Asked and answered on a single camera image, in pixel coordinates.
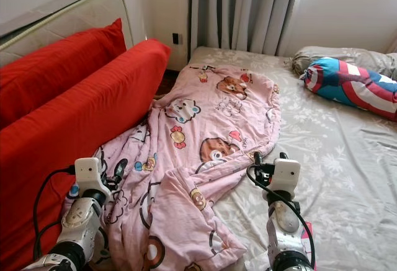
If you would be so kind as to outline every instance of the gray floral bedsheet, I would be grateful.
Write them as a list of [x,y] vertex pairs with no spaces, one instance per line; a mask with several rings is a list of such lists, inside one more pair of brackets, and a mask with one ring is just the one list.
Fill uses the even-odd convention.
[[[314,95],[288,58],[200,47],[190,62],[237,65],[279,85],[282,129],[266,161],[284,151],[301,163],[295,199],[313,224],[317,270],[397,270],[397,123]],[[228,270],[265,270],[260,189],[245,177],[214,211],[248,249]]]

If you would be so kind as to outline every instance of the pink blanket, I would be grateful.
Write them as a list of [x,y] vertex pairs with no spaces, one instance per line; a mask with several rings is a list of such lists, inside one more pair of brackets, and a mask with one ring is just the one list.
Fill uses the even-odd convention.
[[102,171],[109,183],[122,181],[102,215],[95,268],[220,270],[236,262],[245,247],[212,205],[238,184],[253,151],[274,147],[278,93],[245,69],[190,65],[147,121],[103,145]]

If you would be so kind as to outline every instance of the pillow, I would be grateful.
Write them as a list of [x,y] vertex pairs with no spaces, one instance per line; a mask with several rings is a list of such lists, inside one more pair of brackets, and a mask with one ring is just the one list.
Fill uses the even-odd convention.
[[[44,178],[74,160],[92,156],[106,141],[136,125],[147,113],[167,66],[170,49],[148,40],[0,131],[1,260],[20,270],[32,260],[33,202]],[[75,178],[55,176],[38,207],[39,228],[60,217]],[[43,252],[59,228],[42,237]]]
[[334,58],[310,64],[305,86],[327,99],[360,107],[397,121],[397,82]]
[[336,58],[397,80],[397,53],[382,54],[357,48],[304,47],[293,57],[292,69],[301,75],[310,63],[322,57]]
[[45,46],[0,70],[0,129],[125,52],[122,21]]

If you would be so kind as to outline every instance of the captain america pillow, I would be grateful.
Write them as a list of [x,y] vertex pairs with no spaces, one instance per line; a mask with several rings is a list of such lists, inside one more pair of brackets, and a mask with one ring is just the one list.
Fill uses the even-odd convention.
[[397,82],[386,76],[324,57],[309,65],[303,80],[320,96],[397,121]]

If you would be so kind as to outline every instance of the gray pillow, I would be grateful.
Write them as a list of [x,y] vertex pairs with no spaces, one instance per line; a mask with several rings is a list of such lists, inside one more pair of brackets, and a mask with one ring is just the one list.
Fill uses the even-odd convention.
[[293,57],[292,69],[301,75],[312,62],[322,57],[336,58],[397,81],[397,53],[382,54],[357,48],[304,47]]

